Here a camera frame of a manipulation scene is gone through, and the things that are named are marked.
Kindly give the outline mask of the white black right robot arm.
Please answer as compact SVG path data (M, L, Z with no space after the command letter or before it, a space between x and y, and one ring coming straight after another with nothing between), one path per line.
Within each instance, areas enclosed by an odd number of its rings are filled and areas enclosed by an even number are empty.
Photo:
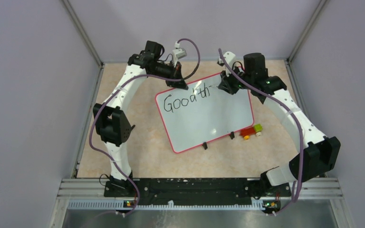
M298 107L280 77L269 76L264 55L246 54L243 69L235 66L235 62L236 56L232 52L219 52L217 63L224 67L219 89L230 95L240 89L250 90L281 121L298 152L287 164L261 174L260 191L272 196L279 190L279 185L293 181L303 183L333 170L340 141L316 128Z

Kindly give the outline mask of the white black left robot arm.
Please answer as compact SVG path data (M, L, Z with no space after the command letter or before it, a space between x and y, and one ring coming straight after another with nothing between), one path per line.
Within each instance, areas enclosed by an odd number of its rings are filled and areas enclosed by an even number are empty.
M180 41L174 45L170 62L160 60L163 53L163 45L147 41L144 50L129 57L125 72L111 95L93 108L92 130L100 136L107 148L106 153L110 156L111 173L108 183L121 196L130 195L134 188L129 180L132 169L126 152L126 141L133 127L127 119L126 111L138 88L147 78L154 77L165 80L168 87L188 90L179 61L186 56L186 51L180 47Z

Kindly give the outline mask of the pink framed whiteboard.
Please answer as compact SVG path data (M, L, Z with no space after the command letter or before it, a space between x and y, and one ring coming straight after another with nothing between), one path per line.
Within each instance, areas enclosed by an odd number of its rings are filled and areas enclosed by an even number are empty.
M172 151L181 153L251 127L255 123L248 90L231 95L218 88L219 73L195 80L188 90L159 92L155 102Z

